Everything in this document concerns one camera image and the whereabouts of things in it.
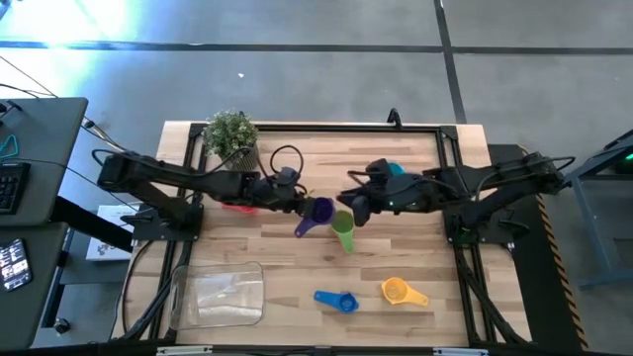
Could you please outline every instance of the gray floor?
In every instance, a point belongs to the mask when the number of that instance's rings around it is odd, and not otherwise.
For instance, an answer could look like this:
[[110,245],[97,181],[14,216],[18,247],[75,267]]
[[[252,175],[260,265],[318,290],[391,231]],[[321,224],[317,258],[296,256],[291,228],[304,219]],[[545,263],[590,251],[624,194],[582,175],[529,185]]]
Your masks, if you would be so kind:
[[[630,1],[444,0],[443,5],[453,45],[633,45]],[[1,40],[440,45],[432,0],[14,1],[0,21]],[[164,121],[202,120],[227,108],[258,120],[381,122],[395,106],[407,122],[455,123],[442,54],[0,49],[0,55],[58,95],[87,97],[91,119],[121,145],[147,154],[155,152]],[[468,123],[483,124],[489,142],[518,142],[583,161],[633,126],[631,59],[456,55],[455,63]],[[2,82],[39,89],[2,62],[0,73]],[[71,160],[92,179],[98,173],[89,157],[94,147],[103,144],[82,133]],[[575,285],[595,266],[583,263],[592,254],[570,193],[548,198],[548,212]],[[114,203],[72,175],[62,194],[88,209]],[[81,288],[69,291],[64,302],[82,293],[108,307],[62,312],[71,322],[81,315],[102,319],[107,329],[117,294]],[[591,349],[629,354],[633,282],[576,289],[575,296]],[[104,337],[76,332],[58,341]]]

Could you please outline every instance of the potted plant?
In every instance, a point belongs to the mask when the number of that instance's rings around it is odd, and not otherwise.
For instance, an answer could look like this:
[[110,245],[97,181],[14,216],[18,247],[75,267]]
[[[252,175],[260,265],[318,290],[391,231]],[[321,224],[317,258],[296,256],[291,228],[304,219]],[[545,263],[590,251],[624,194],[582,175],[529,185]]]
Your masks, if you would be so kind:
[[205,153],[226,160],[226,167],[251,171],[257,165],[257,128],[243,112],[221,111],[207,119],[203,130]]

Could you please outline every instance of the green plant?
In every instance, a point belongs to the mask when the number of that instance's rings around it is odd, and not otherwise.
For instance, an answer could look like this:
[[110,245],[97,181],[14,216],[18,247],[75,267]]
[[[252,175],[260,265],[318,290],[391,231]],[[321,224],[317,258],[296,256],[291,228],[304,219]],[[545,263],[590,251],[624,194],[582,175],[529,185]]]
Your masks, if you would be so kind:
[[221,111],[207,122],[203,130],[207,155],[227,158],[238,148],[257,142],[257,128],[243,112]]

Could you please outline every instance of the keyboard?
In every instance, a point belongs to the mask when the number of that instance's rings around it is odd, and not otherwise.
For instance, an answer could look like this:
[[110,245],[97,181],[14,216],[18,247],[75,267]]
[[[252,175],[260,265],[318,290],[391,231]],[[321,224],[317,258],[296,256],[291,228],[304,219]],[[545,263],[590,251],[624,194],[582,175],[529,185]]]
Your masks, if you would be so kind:
[[30,169],[29,163],[0,163],[0,216],[18,211]]

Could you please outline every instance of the purple measuring cup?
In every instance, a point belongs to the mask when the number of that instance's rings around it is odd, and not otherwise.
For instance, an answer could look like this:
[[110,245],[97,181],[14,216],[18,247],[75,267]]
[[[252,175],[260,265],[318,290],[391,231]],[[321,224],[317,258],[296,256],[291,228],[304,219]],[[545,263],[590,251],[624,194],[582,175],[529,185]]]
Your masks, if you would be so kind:
[[295,236],[303,237],[309,229],[320,225],[329,224],[334,219],[334,201],[330,198],[315,198],[312,213],[309,217],[299,222],[295,228]]

